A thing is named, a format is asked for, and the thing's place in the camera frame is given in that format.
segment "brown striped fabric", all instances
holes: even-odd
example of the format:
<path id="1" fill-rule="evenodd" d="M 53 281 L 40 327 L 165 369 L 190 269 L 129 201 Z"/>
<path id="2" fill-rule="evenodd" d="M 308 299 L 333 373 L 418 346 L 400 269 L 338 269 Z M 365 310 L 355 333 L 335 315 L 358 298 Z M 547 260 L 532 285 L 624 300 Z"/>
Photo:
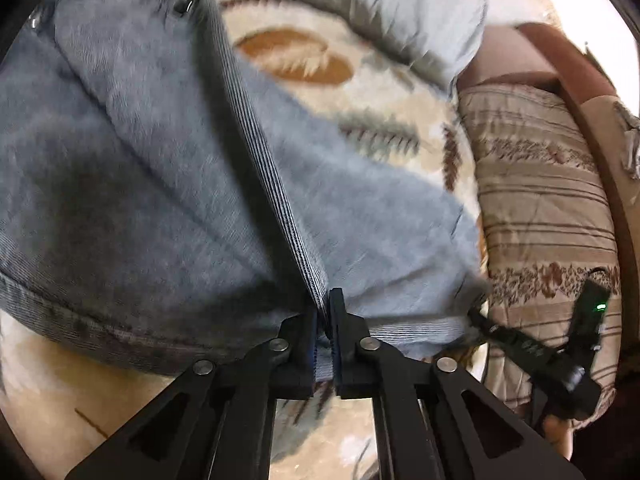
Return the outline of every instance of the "brown striped fabric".
<path id="1" fill-rule="evenodd" d="M 562 99 L 532 87 L 476 86 L 460 94 L 460 113 L 476 158 L 491 316 L 559 346 L 585 274 L 609 269 L 595 420 L 615 393 L 622 316 L 613 223 L 587 144 Z M 485 383 L 512 408 L 529 401 L 527 376 L 496 347 Z"/>

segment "denim fabric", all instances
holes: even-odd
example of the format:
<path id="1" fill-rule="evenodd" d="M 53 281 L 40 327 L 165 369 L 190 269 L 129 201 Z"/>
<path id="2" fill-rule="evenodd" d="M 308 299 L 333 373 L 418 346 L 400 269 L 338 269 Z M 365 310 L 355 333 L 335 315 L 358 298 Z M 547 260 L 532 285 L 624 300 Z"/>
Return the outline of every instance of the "denim fabric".
<path id="1" fill-rule="evenodd" d="M 408 355 L 463 335 L 485 292 L 472 219 L 243 60 L 225 76 L 207 2 L 43 0 L 25 24 L 0 66 L 0 308 L 169 374 L 240 357 L 314 308 L 244 142 L 241 91 L 323 286 Z"/>

